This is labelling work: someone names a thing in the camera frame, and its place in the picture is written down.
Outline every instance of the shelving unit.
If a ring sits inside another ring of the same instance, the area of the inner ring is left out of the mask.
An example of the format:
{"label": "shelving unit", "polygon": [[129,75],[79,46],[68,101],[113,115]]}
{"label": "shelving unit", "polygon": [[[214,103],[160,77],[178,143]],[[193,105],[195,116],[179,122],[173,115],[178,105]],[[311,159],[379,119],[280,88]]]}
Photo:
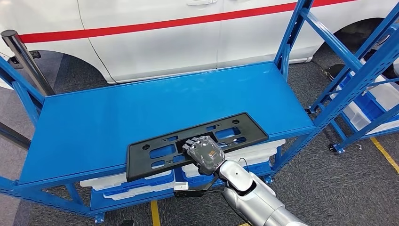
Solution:
{"label": "shelving unit", "polygon": [[[173,193],[165,190],[114,201],[92,192],[87,207],[73,183],[125,172],[126,150],[131,143],[241,112],[251,115],[268,133],[269,141],[297,137],[284,153],[278,149],[271,170],[260,173],[270,179],[399,54],[399,43],[395,41],[399,32],[395,32],[362,65],[359,57],[363,52],[351,54],[309,11],[312,3],[298,1],[273,62],[44,97],[0,59],[0,76],[20,96],[36,128],[20,179],[0,178],[0,193],[103,222],[106,211]],[[397,17],[398,11],[399,4],[389,18]],[[357,73],[314,121],[286,82],[289,52],[305,20]],[[379,31],[388,23],[387,18]],[[367,43],[378,36],[374,32],[362,48],[366,50]],[[183,110],[187,103],[195,103],[198,108]],[[0,134],[10,134],[10,130]],[[10,140],[21,144],[22,139]],[[180,168],[174,171],[176,181],[184,180]],[[66,186],[72,201],[42,191],[60,185]]]}
{"label": "shelving unit", "polygon": [[[368,39],[367,42],[355,53],[361,63],[364,64],[363,56],[370,51],[370,49],[386,37],[392,38],[398,32],[398,6],[386,17],[386,19],[376,28],[372,36],[375,39],[372,41]],[[398,58],[397,54],[393,55],[393,61]],[[390,61],[382,63],[382,68],[378,73],[385,71],[383,67],[388,67]],[[324,104],[334,99],[336,95],[341,92],[342,88],[354,77],[361,76],[345,67],[340,71],[337,77],[329,84],[323,91],[319,98],[309,107],[309,111],[316,113],[317,109],[323,111]],[[399,89],[397,84],[399,78],[385,78],[383,75],[378,75],[373,79],[371,84],[362,88],[355,98],[341,113],[341,117],[348,124],[352,134],[346,136],[342,129],[335,121],[331,122],[331,126],[336,130],[341,143],[331,144],[330,150],[338,153],[344,153],[344,148],[356,142],[357,140],[376,137],[380,135],[390,134],[399,131]]]}

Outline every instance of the car door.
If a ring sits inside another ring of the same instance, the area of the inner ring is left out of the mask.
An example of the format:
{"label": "car door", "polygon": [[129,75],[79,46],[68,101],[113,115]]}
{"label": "car door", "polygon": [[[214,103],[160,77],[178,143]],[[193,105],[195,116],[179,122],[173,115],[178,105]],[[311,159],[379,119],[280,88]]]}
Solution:
{"label": "car door", "polygon": [[225,0],[224,11],[241,11],[241,18],[222,22],[218,67],[272,60],[292,15],[287,9],[293,9],[296,2]]}
{"label": "car door", "polygon": [[126,82],[216,68],[223,0],[79,0],[84,28],[110,75]]}

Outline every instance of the gray carpet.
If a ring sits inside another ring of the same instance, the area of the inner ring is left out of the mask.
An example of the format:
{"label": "gray carpet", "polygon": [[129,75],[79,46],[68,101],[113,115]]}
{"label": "gray carpet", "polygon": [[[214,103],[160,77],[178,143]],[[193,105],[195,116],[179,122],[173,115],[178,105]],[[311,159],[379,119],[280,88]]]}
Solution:
{"label": "gray carpet", "polygon": [[[304,107],[311,104],[329,82],[322,69],[336,63],[340,60],[323,46],[311,63],[290,66],[289,83]],[[55,81],[56,92],[107,85],[96,70],[68,56],[64,57],[61,67],[63,74]],[[378,138],[397,161],[398,138],[398,134]],[[327,149],[328,144],[337,141],[336,133],[326,128],[284,167],[271,184],[278,197],[288,210],[311,226],[398,225],[399,177],[396,171],[370,140],[356,142],[362,145],[362,150],[351,145],[342,155]],[[50,192],[66,195],[63,188]],[[237,226],[243,223],[220,194],[168,198],[159,200],[158,207],[163,226]],[[151,225],[149,203],[107,212],[104,225],[119,226],[124,220],[132,220],[135,226]],[[93,225],[93,220],[33,204],[29,225],[85,226]]]}

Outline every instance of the robotic hand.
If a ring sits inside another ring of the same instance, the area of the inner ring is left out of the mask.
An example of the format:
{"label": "robotic hand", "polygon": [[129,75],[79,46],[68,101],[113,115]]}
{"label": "robotic hand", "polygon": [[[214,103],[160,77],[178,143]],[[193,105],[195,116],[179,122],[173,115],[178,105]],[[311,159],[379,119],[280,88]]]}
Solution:
{"label": "robotic hand", "polygon": [[258,176],[235,161],[225,160],[223,150],[211,137],[189,139],[183,149],[196,161],[201,174],[215,174],[226,183],[226,201],[253,226],[306,226],[285,209],[275,192]]}

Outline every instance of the white van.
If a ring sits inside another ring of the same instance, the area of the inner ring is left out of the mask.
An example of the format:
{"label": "white van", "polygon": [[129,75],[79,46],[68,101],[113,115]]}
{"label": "white van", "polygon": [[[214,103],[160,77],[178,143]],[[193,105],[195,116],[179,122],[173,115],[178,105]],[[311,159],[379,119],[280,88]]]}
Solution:
{"label": "white van", "polygon": [[[315,0],[332,32],[384,18],[397,0]],[[69,54],[108,83],[272,60],[295,0],[0,0],[0,31],[29,50]],[[309,62],[323,40],[307,23],[290,54]],[[0,41],[4,58],[13,57]]]}

